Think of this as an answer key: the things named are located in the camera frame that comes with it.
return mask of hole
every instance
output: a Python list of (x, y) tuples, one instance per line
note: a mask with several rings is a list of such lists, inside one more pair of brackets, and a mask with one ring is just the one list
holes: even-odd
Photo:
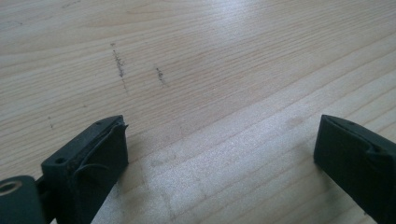
[(58, 159), (56, 159), (56, 161), (55, 161), (55, 163), (57, 163), (57, 164), (62, 164), (62, 163), (64, 163), (64, 162), (66, 162), (66, 159), (65, 159), (65, 158), (58, 158)]
[(0, 196), (7, 195), (22, 186), (21, 181), (8, 181), (0, 186)]

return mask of wooden plank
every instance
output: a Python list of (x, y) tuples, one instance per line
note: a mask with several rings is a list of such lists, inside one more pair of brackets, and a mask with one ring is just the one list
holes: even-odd
[(122, 114), (94, 223), (374, 223), (313, 164), (321, 114), (396, 141), (392, 0), (0, 3), (0, 178)]

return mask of wooden surface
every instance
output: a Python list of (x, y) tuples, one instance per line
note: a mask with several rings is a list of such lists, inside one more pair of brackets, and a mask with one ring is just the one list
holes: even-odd
[(374, 223), (313, 163), (321, 114), (396, 141), (394, 0), (4, 0), (0, 178), (122, 114), (93, 223)]

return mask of black plastic part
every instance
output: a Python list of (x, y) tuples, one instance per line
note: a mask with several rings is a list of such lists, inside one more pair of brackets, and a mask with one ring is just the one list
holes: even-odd
[(47, 223), (32, 177), (20, 175), (0, 182), (0, 223)]
[(0, 182), (0, 224), (91, 223), (128, 165), (122, 116), (102, 119), (27, 175)]
[(396, 144), (323, 115), (314, 160), (376, 222), (396, 223)]
[(99, 120), (41, 164), (59, 224), (91, 223), (128, 165), (125, 129), (122, 116)]

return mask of dark mark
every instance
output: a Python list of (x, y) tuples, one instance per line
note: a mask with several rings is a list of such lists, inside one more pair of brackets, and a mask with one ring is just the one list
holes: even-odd
[(168, 85), (166, 85), (166, 83), (165, 83), (165, 79), (163, 79), (163, 72), (162, 72), (159, 68), (155, 68), (155, 69), (157, 70), (158, 79), (161, 81), (161, 83), (162, 83), (164, 86), (168, 86)]
[(123, 77), (125, 75), (125, 72), (123, 70), (123, 61), (120, 58), (120, 55), (116, 52), (115, 49), (113, 49), (113, 55), (114, 55), (114, 59), (116, 60), (117, 63), (117, 67), (119, 68), (119, 72), (120, 72), (120, 77)]
[(50, 116), (49, 116), (49, 125), (50, 125), (50, 128), (53, 130), (53, 125), (52, 125), (52, 122), (50, 121)]
[(113, 55), (114, 55), (114, 59), (116, 60), (117, 68), (119, 69), (119, 76), (121, 77), (121, 81), (122, 81), (123, 87), (124, 87), (124, 89), (126, 91), (126, 94), (129, 95), (128, 89), (126, 89), (125, 81), (123, 79), (123, 76), (125, 75), (125, 72), (123, 70), (124, 63), (123, 63), (122, 59), (120, 58), (120, 55), (114, 49), (116, 44), (115, 43), (111, 43), (110, 45), (111, 45), (111, 47), (113, 47)]
[(66, 4), (66, 5), (62, 6), (62, 8), (70, 7), (70, 6), (72, 6), (72, 5), (76, 4), (76, 3), (79, 3), (79, 2), (81, 2), (81, 0), (77, 0), (77, 1), (74, 1), (72, 3)]

